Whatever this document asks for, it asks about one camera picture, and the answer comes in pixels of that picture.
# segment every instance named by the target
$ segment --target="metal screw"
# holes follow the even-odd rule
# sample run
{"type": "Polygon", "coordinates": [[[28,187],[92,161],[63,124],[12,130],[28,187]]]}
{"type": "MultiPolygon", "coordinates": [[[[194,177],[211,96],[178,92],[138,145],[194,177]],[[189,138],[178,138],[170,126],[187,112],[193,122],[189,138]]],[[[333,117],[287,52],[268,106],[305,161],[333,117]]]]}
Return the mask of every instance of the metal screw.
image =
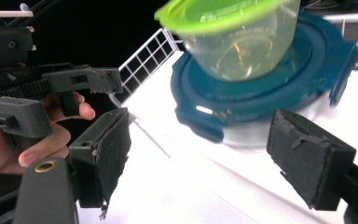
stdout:
{"type": "Polygon", "coordinates": [[[21,11],[29,11],[30,8],[29,8],[28,5],[26,5],[25,3],[21,3],[21,4],[20,4],[20,10],[21,10],[21,11]]]}
{"type": "Polygon", "coordinates": [[[10,49],[16,49],[16,48],[19,46],[19,43],[18,43],[16,40],[10,40],[10,41],[7,43],[7,46],[8,46],[10,49]]]}
{"type": "Polygon", "coordinates": [[[34,27],[33,27],[33,26],[27,26],[27,29],[28,29],[31,33],[34,32],[34,27]]]}

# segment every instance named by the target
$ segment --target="human hand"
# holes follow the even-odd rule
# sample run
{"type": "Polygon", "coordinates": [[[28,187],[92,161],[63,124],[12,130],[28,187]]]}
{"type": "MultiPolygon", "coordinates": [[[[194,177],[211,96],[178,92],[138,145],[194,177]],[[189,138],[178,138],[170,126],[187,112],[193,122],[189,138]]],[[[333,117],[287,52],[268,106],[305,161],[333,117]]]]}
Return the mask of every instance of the human hand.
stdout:
{"type": "Polygon", "coordinates": [[[79,116],[65,117],[56,95],[44,98],[42,103],[48,112],[53,132],[22,152],[11,150],[0,132],[0,174],[22,174],[25,167],[46,157],[65,158],[69,153],[66,144],[71,139],[71,134],[56,122],[65,119],[93,119],[95,117],[95,111],[88,103],[84,102],[85,99],[81,94],[76,93],[76,100],[79,103],[79,116]]]}

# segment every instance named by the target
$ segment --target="clear plastic cup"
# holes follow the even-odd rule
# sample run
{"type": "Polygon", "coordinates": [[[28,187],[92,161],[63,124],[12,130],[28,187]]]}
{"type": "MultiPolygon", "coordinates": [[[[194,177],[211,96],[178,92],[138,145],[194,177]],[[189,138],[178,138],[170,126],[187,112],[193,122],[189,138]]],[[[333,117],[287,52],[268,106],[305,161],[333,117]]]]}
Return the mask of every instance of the clear plastic cup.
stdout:
{"type": "Polygon", "coordinates": [[[300,6],[300,0],[280,1],[278,4],[270,1],[270,5],[274,4],[271,10],[254,13],[253,7],[263,1],[268,0],[228,1],[221,8],[209,5],[205,11],[199,8],[196,11],[193,7],[199,6],[189,4],[184,10],[187,21],[189,15],[201,18],[199,24],[193,24],[197,29],[188,29],[187,24],[186,29],[173,31],[184,41],[199,66],[212,77],[225,81],[262,77],[276,67],[290,47],[300,6]],[[225,26],[222,22],[213,21],[225,18],[225,13],[228,15],[233,11],[236,17],[231,21],[235,22],[227,20],[225,26]],[[242,15],[246,20],[241,22],[242,15]],[[216,27],[212,29],[212,23],[202,20],[212,20],[216,27]]]}

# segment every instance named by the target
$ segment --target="blue lid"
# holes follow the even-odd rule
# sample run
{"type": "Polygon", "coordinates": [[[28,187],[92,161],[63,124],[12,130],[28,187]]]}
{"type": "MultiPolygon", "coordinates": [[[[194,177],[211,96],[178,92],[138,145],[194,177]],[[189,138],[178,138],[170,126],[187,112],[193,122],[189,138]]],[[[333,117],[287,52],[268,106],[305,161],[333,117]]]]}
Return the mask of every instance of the blue lid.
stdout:
{"type": "Polygon", "coordinates": [[[205,74],[185,52],[173,65],[175,113],[193,132],[220,142],[225,125],[270,118],[276,108],[301,108],[326,91],[330,91],[330,105],[336,105],[356,61],[354,42],[345,41],[334,24],[302,11],[292,46],[266,76],[244,82],[220,81],[205,74]]]}

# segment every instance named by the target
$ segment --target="finger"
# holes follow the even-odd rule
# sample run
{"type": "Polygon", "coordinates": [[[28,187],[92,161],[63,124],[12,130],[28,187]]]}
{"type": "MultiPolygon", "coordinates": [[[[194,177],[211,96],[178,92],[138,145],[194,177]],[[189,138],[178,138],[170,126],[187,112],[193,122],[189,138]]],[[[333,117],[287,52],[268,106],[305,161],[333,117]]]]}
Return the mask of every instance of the finger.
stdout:
{"type": "Polygon", "coordinates": [[[50,105],[57,105],[59,103],[56,94],[50,94],[40,101],[42,102],[44,107],[48,107],[50,105]]]}
{"type": "MultiPolygon", "coordinates": [[[[46,107],[48,112],[48,118],[51,123],[55,123],[65,119],[94,119],[95,111],[92,109],[91,105],[85,103],[85,98],[83,95],[74,92],[77,103],[79,104],[79,116],[66,117],[58,104],[49,105],[46,107]]],[[[54,101],[54,97],[49,97],[45,102],[51,103],[54,101]]]]}
{"type": "Polygon", "coordinates": [[[95,110],[88,103],[81,103],[79,105],[79,114],[81,119],[95,118],[95,110]]]}
{"type": "Polygon", "coordinates": [[[53,152],[52,154],[48,155],[48,157],[61,157],[66,158],[69,155],[69,148],[67,146],[61,147],[57,151],[53,152]]]}
{"type": "Polygon", "coordinates": [[[20,154],[19,164],[21,166],[29,166],[33,162],[46,158],[66,146],[71,139],[71,134],[58,124],[52,124],[51,128],[53,130],[51,135],[20,154]]]}

